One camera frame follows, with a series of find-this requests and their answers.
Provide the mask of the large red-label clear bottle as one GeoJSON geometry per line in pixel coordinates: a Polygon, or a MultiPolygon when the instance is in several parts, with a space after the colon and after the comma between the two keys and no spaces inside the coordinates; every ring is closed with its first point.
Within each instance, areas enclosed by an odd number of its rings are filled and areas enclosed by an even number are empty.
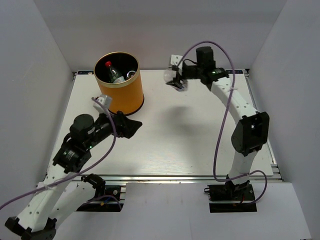
{"type": "Polygon", "coordinates": [[[122,73],[116,69],[111,61],[107,61],[105,63],[105,66],[107,68],[107,74],[109,77],[108,82],[111,84],[119,84],[119,83],[123,83],[125,81],[124,76],[122,75],[122,73]]]}

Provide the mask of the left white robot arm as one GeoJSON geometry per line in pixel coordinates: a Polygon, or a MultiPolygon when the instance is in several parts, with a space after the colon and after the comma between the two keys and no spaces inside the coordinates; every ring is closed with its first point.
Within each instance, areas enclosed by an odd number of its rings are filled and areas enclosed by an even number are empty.
{"type": "Polygon", "coordinates": [[[52,240],[59,226],[80,206],[108,197],[106,182],[96,174],[82,177],[80,184],[65,198],[61,195],[91,158],[91,149],[109,136],[131,138],[142,122],[127,118],[121,111],[78,115],[50,164],[44,181],[32,191],[32,199],[5,227],[23,240],[52,240]]]}

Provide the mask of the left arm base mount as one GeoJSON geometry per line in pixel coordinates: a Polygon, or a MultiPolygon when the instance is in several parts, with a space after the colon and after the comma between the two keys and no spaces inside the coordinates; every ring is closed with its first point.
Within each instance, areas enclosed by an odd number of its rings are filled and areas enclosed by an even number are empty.
{"type": "Polygon", "coordinates": [[[94,196],[83,203],[77,212],[114,212],[119,213],[124,206],[121,199],[120,185],[108,185],[96,174],[81,177],[82,183],[89,183],[94,189],[94,196]]]}

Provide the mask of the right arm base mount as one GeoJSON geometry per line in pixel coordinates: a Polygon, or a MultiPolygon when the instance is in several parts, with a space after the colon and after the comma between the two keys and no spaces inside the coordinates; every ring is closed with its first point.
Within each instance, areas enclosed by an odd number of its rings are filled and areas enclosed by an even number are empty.
{"type": "Polygon", "coordinates": [[[257,205],[253,202],[256,197],[251,184],[239,193],[231,194],[226,185],[212,184],[204,188],[208,194],[210,213],[254,213],[257,205]]]}

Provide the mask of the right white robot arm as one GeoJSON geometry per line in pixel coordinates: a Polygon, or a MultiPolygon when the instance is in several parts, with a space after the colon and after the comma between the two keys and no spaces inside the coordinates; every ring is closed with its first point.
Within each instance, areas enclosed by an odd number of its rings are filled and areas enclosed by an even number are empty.
{"type": "Polygon", "coordinates": [[[200,80],[225,106],[226,113],[235,122],[231,135],[234,158],[226,176],[226,195],[236,200],[249,185],[253,161],[268,140],[270,117],[259,112],[246,101],[235,88],[235,80],[228,72],[217,67],[214,52],[210,46],[196,49],[196,61],[185,63],[181,55],[171,55],[164,79],[168,86],[179,92],[188,88],[189,80],[200,80]]]}

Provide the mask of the yellow-cap orange-label bottle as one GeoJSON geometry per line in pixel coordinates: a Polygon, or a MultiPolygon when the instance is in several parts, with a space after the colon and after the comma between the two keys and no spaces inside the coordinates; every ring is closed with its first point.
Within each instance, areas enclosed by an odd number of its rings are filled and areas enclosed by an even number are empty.
{"type": "Polygon", "coordinates": [[[134,71],[134,70],[128,71],[125,76],[126,80],[133,78],[135,74],[136,74],[136,71],[134,71]]]}

